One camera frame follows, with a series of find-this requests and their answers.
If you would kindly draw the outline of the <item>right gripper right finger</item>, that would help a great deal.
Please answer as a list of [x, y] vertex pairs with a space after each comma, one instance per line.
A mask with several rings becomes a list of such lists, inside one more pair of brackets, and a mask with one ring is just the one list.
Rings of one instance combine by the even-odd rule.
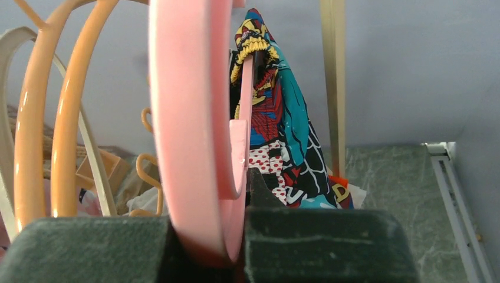
[[247, 282], [419, 282], [401, 224], [382, 210], [294, 209], [248, 172]]

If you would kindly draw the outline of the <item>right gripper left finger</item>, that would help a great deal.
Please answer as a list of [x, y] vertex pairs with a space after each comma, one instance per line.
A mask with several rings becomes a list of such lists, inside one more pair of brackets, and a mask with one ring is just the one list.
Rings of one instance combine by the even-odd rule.
[[44, 218], [1, 262], [2, 282], [218, 282], [192, 262], [167, 217]]

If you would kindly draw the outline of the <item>comic print shorts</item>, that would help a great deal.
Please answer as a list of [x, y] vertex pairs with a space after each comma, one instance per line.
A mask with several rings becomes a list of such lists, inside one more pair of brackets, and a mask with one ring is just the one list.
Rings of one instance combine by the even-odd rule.
[[291, 208], [342, 209], [328, 183], [321, 145], [307, 105], [284, 54], [257, 9], [250, 9], [235, 34], [230, 58], [230, 115], [239, 117], [244, 59], [263, 56], [252, 96], [249, 166]]

